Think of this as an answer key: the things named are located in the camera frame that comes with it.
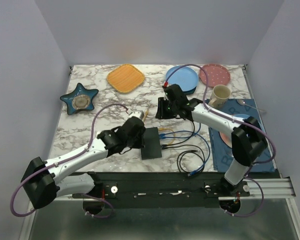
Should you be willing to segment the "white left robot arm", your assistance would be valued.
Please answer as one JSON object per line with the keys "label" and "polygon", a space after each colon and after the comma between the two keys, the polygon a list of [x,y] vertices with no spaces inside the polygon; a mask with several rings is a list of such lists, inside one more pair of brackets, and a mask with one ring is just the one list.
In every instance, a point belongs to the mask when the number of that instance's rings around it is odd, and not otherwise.
{"label": "white left robot arm", "polygon": [[41,209],[64,195],[83,193],[97,197],[101,185],[88,173],[79,176],[73,173],[93,162],[122,154],[125,148],[143,148],[146,128],[142,118],[142,111],[134,111],[123,125],[101,131],[91,143],[60,157],[32,159],[21,181],[34,209]]}

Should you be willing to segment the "black network switch box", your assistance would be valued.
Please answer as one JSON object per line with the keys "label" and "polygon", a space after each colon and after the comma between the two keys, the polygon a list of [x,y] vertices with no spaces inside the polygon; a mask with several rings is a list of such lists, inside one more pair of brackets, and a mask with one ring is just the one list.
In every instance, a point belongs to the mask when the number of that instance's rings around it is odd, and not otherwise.
{"label": "black network switch box", "polygon": [[152,160],[162,157],[159,130],[157,127],[146,128],[144,135],[144,147],[140,150],[141,159]]}

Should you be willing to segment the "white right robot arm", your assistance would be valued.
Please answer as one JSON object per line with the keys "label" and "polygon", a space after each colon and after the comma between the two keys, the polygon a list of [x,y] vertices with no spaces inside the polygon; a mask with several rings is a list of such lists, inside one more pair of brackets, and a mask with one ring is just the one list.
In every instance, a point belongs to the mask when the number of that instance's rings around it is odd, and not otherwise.
{"label": "white right robot arm", "polygon": [[204,124],[231,140],[233,160],[220,183],[220,191],[226,196],[233,195],[249,168],[268,147],[258,120],[254,117],[244,119],[229,115],[197,98],[189,100],[177,84],[165,83],[162,88],[168,113]]}

